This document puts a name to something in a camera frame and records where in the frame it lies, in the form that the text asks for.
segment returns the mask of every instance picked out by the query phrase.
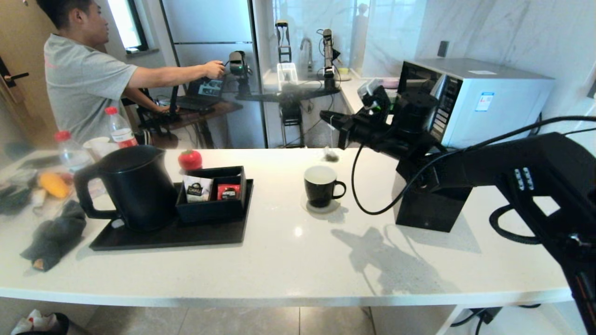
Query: microwave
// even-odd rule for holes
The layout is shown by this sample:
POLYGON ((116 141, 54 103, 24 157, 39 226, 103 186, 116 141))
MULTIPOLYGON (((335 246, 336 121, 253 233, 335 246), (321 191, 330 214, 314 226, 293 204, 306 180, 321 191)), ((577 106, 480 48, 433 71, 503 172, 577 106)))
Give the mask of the microwave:
POLYGON ((444 147, 466 148, 536 122, 553 85, 553 78, 507 66, 438 58, 404 61, 398 93, 437 98, 426 130, 444 147))

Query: gray t-shirt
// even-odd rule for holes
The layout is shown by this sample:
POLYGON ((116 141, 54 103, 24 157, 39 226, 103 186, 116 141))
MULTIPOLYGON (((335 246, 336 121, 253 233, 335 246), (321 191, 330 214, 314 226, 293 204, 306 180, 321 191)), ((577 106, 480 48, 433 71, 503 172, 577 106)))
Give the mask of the gray t-shirt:
POLYGON ((80 144, 110 136, 105 108, 119 108, 137 66, 51 34, 44 46, 45 81, 56 125, 80 144))

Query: kettle handle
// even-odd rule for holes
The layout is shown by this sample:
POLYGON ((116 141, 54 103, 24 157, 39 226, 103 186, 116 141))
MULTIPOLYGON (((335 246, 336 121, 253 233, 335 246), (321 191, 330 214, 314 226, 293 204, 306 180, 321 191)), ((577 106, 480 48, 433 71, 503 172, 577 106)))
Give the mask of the kettle handle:
POLYGON ((89 193, 89 181, 100 177, 98 164, 89 165, 74 174, 74 187, 79 197, 80 206, 89 218, 92 219, 117 219, 115 210, 97 210, 93 207, 93 199, 89 193))

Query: black box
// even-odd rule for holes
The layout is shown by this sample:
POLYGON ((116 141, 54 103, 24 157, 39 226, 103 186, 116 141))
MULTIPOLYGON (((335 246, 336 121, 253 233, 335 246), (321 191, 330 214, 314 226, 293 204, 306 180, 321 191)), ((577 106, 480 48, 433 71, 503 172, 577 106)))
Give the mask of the black box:
POLYGON ((212 220, 239 218, 244 214, 246 205, 246 177, 243 166, 218 167, 187 171, 187 175, 213 179, 209 201, 187 202, 184 186, 178 193, 176 210, 184 223, 202 224, 212 220), (217 200, 219 184, 240 185, 240 197, 232 200, 217 200))

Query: refrigerator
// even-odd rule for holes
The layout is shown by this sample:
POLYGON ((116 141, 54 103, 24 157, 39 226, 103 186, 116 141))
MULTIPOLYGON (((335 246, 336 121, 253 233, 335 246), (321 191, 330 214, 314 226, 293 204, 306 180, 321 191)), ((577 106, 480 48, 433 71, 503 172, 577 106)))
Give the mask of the refrigerator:
MULTIPOLYGON (((242 50, 253 70, 252 94, 261 94, 260 71, 250 0, 160 0, 178 66, 193 66, 211 60, 226 63, 230 52, 242 50)), ((266 148, 263 104, 236 100, 238 83, 226 76, 223 99, 243 109, 209 120, 217 147, 266 148)))

